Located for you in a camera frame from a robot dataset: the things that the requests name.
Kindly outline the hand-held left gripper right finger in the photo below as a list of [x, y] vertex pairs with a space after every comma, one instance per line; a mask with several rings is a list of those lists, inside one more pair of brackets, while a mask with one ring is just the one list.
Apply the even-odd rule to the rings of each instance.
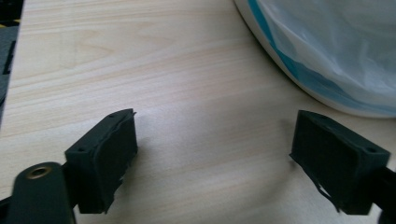
[[336, 210], [391, 213], [390, 153], [335, 120], [299, 111], [290, 156]]

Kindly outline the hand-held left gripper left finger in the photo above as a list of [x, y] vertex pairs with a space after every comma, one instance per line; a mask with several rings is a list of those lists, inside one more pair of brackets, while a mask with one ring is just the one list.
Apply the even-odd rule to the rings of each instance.
[[105, 116], [65, 152], [71, 204], [82, 214], [107, 212], [137, 151], [132, 108]]

